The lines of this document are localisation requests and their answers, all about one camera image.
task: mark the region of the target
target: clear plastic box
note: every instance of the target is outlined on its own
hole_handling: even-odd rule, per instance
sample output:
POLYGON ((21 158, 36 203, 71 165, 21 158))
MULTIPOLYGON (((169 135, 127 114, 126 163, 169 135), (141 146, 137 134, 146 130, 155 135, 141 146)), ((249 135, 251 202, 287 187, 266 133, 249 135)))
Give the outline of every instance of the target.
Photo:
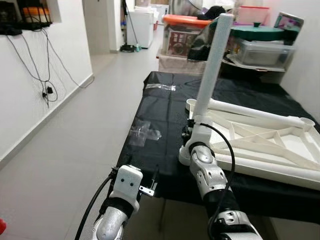
POLYGON ((295 52, 294 46, 277 41, 246 41, 240 39, 233 49, 236 60, 243 65, 285 68, 288 59, 295 52))
POLYGON ((186 58, 195 37, 211 21, 198 20, 195 16, 167 14, 164 15, 163 22, 161 53, 186 58))

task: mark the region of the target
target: black cable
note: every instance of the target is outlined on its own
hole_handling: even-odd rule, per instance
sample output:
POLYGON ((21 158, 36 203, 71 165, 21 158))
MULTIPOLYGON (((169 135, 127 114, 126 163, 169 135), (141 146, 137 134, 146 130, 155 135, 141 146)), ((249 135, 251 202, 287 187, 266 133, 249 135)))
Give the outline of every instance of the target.
POLYGON ((49 44, 50 44, 50 47, 51 47, 52 51, 54 52, 54 54, 56 55, 56 57, 59 59, 61 65, 62 65, 62 67, 63 67, 63 69, 64 69, 65 72, 68 74, 68 76, 69 76, 69 78, 71 79, 71 81, 72 81, 75 85, 77 85, 79 88, 81 88, 81 89, 86 89, 87 87, 89 87, 89 86, 95 81, 95 78, 93 78, 93 80, 92 80, 90 83, 88 83, 86 86, 80 86, 80 85, 73 79, 73 77, 71 76, 70 72, 67 70, 66 66, 65 66, 64 63, 62 62, 60 56, 57 54, 56 50, 54 49, 54 47, 53 47, 53 45, 52 45, 52 43, 51 43, 51 41, 50 41, 50 39, 49 39, 49 36, 48 36, 47 31, 46 31, 44 28, 41 28, 41 31, 42 31, 42 33, 47 37, 47 40, 48 40, 48 42, 49 42, 49 44))
POLYGON ((209 235, 211 240, 214 240, 214 237, 213 237, 213 235, 211 233, 211 229, 212 229, 212 226, 213 226, 213 224, 215 222, 215 219, 217 218, 217 216, 219 214, 220 207, 221 207, 222 202, 224 201, 226 193, 227 193, 227 191, 230 188, 230 185, 232 183, 232 180, 233 180, 233 177, 234 177, 234 174, 235 174, 235 169, 236 169, 236 159, 235 159, 234 150, 232 149, 232 146, 231 146, 230 142, 228 141, 228 139, 218 129, 216 129, 215 127, 213 127, 211 125, 205 124, 205 123, 200 123, 200 125, 215 131, 217 134, 219 134, 223 138, 223 140, 225 141, 226 145, 228 146, 228 148, 230 150, 231 161, 232 161, 231 173, 229 175, 228 182, 227 182, 227 184, 226 184, 226 186, 225 186, 225 188, 223 190, 223 193, 222 193, 221 198, 219 200, 218 206, 217 206, 213 216, 209 219, 209 223, 208 223, 208 228, 207 228, 208 235, 209 235))
POLYGON ((49 55, 49 39, 48 39, 48 36, 47 36, 47 39, 46 39, 46 54, 47 54, 47 69, 48 69, 48 78, 47 80, 42 80, 41 77, 40 77, 40 74, 39 74, 39 71, 38 71, 38 68, 37 68, 37 65, 35 63, 35 60, 32 56, 32 53, 31 53, 31 50, 30 50, 30 46, 25 38, 25 36, 23 34, 21 34, 21 37, 26 45, 26 48, 27 48, 27 51, 29 53, 29 57, 32 61, 32 64, 33 64, 33 67, 35 69, 35 72, 36 72, 36 75, 38 77, 35 77, 31 71, 29 70, 29 68, 27 67, 27 64, 25 63, 25 61, 22 59, 21 55, 19 54, 15 44, 13 43, 13 41, 9 38, 9 36, 6 36, 7 39, 10 41, 11 45, 13 46, 16 54, 18 55, 19 59, 21 60, 22 64, 24 65, 24 67, 26 68, 26 70, 28 71, 28 73, 30 74, 30 76, 39 81, 41 83, 41 86, 42 86, 42 97, 43 99, 45 100, 47 106, 49 107, 49 102, 56 102, 58 100, 58 92, 57 92, 57 89, 55 87, 55 85, 50 82, 50 79, 51 79, 51 72, 50 72, 50 55, 49 55), (52 88, 54 89, 55 91, 55 95, 56 95, 56 98, 54 100, 49 100, 49 95, 48 95, 48 89, 47 89, 47 83, 50 83, 52 88))
POLYGON ((27 67, 27 65, 26 65, 25 61, 21 58, 21 56, 20 56, 20 54, 19 54, 19 52, 18 52, 18 50, 17 50, 17 48, 16 48, 15 44, 12 42, 12 40, 9 38, 9 36, 8 36, 8 35, 6 35, 6 38, 7 38, 7 39, 9 40, 9 42, 11 43, 11 45, 12 45, 13 49, 15 50, 16 54, 18 55, 19 59, 21 60, 22 64, 24 65, 24 67, 26 68, 26 70, 28 71, 28 73, 30 74, 30 76, 31 76, 31 77, 33 77, 34 79, 36 79, 36 80, 40 81, 40 79, 39 79, 39 78, 36 78, 36 77, 35 77, 35 76, 33 76, 33 74, 30 72, 30 70, 29 70, 29 68, 27 67))
MULTIPOLYGON (((39 22, 39 19, 37 19, 36 17, 34 17, 34 16, 30 16, 30 18, 31 19, 35 19, 36 21, 38 21, 39 22)), ((69 78, 71 79, 71 81, 75 84, 75 85, 77 85, 79 88, 81 88, 81 89, 86 89, 87 87, 89 87, 89 85, 91 85, 94 81, 95 81, 95 78, 93 78, 92 79, 92 81, 90 82, 90 83, 88 83, 86 86, 80 86, 74 79, 73 79, 73 77, 71 76, 71 74, 70 74, 70 72, 67 70, 67 68, 66 68, 66 66, 64 65, 64 63, 63 63, 63 61, 61 60, 61 58, 60 58, 60 56, 57 54, 57 52, 56 52, 56 50, 54 49, 54 47, 53 47, 53 45, 52 45, 52 43, 51 43, 51 41, 50 41, 50 39, 49 39, 49 36, 48 36, 48 33, 47 33, 47 31, 44 29, 44 28, 40 28, 39 30, 32 30, 33 32, 42 32, 44 35, 45 35, 45 37, 46 37, 46 39, 47 39, 47 44, 49 43, 50 44, 50 47, 51 47, 51 49, 52 49, 52 51, 54 52, 54 54, 56 55, 56 57, 58 58, 58 60, 60 61, 60 63, 61 63, 61 65, 62 65, 62 67, 63 67, 63 69, 65 70, 65 72, 68 74, 68 76, 69 76, 69 78)))
POLYGON ((103 181, 103 183, 100 185, 100 187, 98 188, 98 190, 95 192, 94 196, 92 197, 88 207, 86 208, 86 210, 84 212, 84 215, 83 215, 82 220, 80 222, 79 228, 78 228, 78 230, 76 232, 74 240, 79 240, 80 239, 81 232, 84 229, 84 226, 85 226, 85 223, 86 223, 86 220, 88 218, 88 215, 90 213, 91 208, 93 207, 95 201, 97 200, 100 192, 105 187, 105 185, 111 180, 111 178, 112 178, 112 175, 110 173, 109 176, 103 181))

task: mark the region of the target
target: table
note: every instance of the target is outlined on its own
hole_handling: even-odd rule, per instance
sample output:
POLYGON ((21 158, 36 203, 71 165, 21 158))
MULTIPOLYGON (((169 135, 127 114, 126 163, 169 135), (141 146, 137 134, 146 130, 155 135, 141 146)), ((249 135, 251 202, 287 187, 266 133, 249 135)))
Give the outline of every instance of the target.
MULTIPOLYGON (((156 197, 202 204, 196 180, 189 168, 178 161, 182 128, 188 118, 186 100, 197 97, 200 83, 199 76, 163 72, 151 72, 144 81, 143 97, 132 126, 137 120, 150 121, 150 128, 159 130, 162 137, 147 139, 141 147, 130 145, 128 136, 117 166, 131 164, 140 168, 144 186, 150 186, 158 167, 156 197), (146 88, 150 84, 175 86, 175 90, 172 87, 146 88)), ((279 85, 261 83, 256 79, 220 78, 213 97, 278 115, 313 119, 279 85)), ((320 191, 239 173, 235 174, 231 187, 241 210, 247 214, 320 224, 320 191)))

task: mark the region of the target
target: orange lid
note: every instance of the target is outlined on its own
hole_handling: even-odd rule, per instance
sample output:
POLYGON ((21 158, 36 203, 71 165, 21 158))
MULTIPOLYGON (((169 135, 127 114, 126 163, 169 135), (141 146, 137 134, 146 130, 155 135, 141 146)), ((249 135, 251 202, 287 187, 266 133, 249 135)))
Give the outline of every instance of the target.
POLYGON ((199 28, 205 28, 209 23, 211 23, 210 20, 198 20, 196 16, 182 16, 173 14, 164 15, 163 21, 171 25, 188 24, 197 26, 199 28))
POLYGON ((49 15, 48 8, 42 8, 42 7, 36 7, 36 6, 30 6, 30 7, 24 7, 23 8, 24 15, 49 15))

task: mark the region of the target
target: white pvc pipe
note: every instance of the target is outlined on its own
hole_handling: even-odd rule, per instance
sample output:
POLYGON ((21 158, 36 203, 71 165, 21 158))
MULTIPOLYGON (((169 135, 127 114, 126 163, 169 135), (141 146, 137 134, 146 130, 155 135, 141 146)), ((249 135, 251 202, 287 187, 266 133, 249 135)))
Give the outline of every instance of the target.
POLYGON ((233 20, 234 16, 232 14, 220 14, 196 99, 193 116, 205 115, 208 109, 208 103, 214 92, 233 20))
POLYGON ((304 118, 304 117, 299 118, 296 116, 280 116, 280 115, 276 115, 276 114, 265 112, 265 111, 259 111, 259 110, 244 107, 244 106, 238 106, 238 105, 230 104, 223 101, 217 101, 212 98, 210 99, 207 107, 208 109, 212 109, 212 110, 230 112, 230 113, 245 115, 253 118, 279 121, 282 124, 302 128, 305 130, 310 129, 315 125, 315 123, 308 118, 304 118))

